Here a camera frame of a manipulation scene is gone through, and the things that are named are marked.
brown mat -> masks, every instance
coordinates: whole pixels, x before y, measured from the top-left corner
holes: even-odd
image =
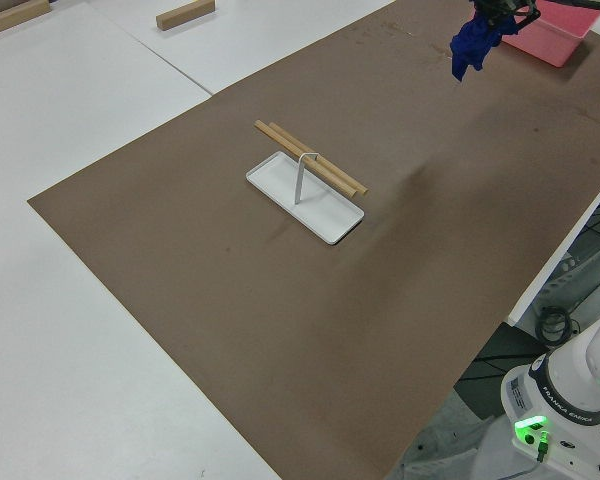
[[[381,479],[600,190],[600,37],[458,85],[398,1],[31,200],[284,480]],[[244,178],[276,121],[370,187],[327,246]]]

pink container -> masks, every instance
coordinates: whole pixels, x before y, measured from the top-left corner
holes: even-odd
[[[505,35],[503,40],[555,67],[562,67],[569,59],[600,11],[567,7],[537,0],[540,18],[523,28],[518,35]]]

green indicator light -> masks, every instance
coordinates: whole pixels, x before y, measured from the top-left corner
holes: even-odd
[[[514,426],[516,427],[516,430],[521,430],[523,428],[527,428],[530,427],[531,425],[542,425],[547,421],[547,417],[543,417],[541,415],[537,416],[537,417],[531,417],[528,418],[526,420],[520,420],[519,422],[516,422],[514,424]]]

